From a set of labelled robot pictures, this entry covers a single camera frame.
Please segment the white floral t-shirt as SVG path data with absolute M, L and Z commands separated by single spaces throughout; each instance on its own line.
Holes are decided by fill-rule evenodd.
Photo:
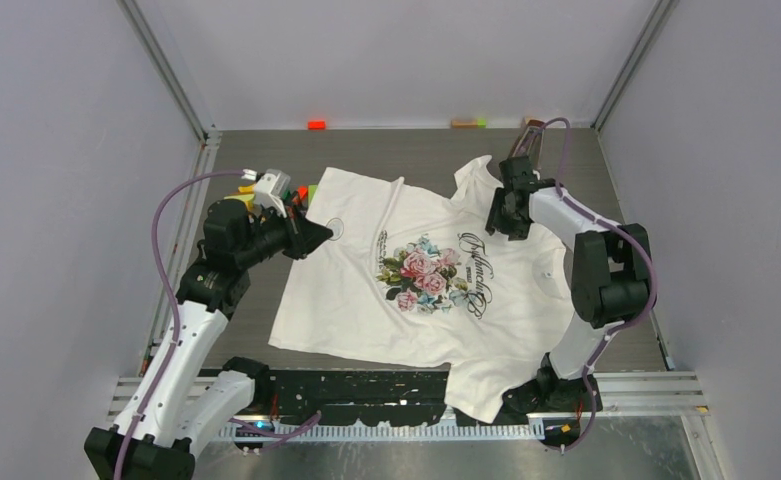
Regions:
M 327 168 L 307 216 L 341 235 L 290 270 L 272 346 L 411 367 L 449 366 L 445 403 L 492 422 L 528 382 L 574 308 L 563 242 L 486 232 L 498 181 L 489 156 L 456 171 L 443 197 Z

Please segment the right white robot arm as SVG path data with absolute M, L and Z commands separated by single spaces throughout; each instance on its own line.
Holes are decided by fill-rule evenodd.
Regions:
M 518 241 L 542 226 L 573 255 L 573 318 L 528 383 L 543 406 L 562 410 L 577 392 L 591 390 L 592 370 L 614 336 L 654 307 L 657 285 L 648 233 L 637 223 L 619 225 L 589 210 L 559 181 L 540 178 L 526 156 L 498 167 L 502 184 L 494 192 L 486 232 Z

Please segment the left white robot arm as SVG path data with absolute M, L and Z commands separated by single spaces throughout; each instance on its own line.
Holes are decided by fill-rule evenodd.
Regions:
M 164 344 L 113 425 L 93 428 L 85 441 L 98 478 L 190 479 L 200 453 L 235 414 L 271 405 L 267 367 L 244 358 L 225 366 L 195 401 L 188 396 L 250 286 L 250 269 L 277 254 L 303 259 L 340 232 L 308 220 L 297 203 L 258 215 L 239 200 L 209 208 Z

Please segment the brown wooden metronome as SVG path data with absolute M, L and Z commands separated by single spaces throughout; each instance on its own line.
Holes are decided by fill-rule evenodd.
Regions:
M 526 117 L 521 132 L 509 150 L 508 157 L 527 157 L 533 168 L 538 169 L 542 149 L 544 121 Z

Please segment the tan and green block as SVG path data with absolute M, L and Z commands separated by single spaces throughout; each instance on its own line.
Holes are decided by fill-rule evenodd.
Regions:
M 484 118 L 456 118 L 450 121 L 452 129 L 479 129 L 487 127 L 487 120 Z

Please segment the red orange block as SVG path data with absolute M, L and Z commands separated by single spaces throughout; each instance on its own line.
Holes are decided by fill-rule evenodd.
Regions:
M 324 120 L 311 120 L 307 122 L 307 128 L 309 130 L 325 130 L 327 124 Z

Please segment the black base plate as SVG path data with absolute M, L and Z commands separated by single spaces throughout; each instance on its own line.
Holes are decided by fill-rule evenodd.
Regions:
M 322 426 L 432 426 L 452 412 L 461 426 L 484 426 L 469 407 L 444 402 L 448 373 L 439 370 L 266 369 L 258 392 L 242 414 L 259 414 L 298 425 L 315 413 Z M 591 397 L 580 380 L 532 379 L 497 399 L 493 425 L 520 425 L 535 413 L 563 414 L 575 421 L 591 412 Z

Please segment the aluminium front rail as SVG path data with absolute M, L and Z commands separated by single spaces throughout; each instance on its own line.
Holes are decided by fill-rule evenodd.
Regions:
M 444 371 L 219 370 L 207 377 L 125 378 L 108 421 L 120 435 L 169 447 L 209 440 L 271 442 L 536 439 L 572 445 L 604 417 L 679 417 L 707 411 L 689 372 L 600 373 L 549 395 L 505 393 L 496 417 L 476 420 L 445 400 Z

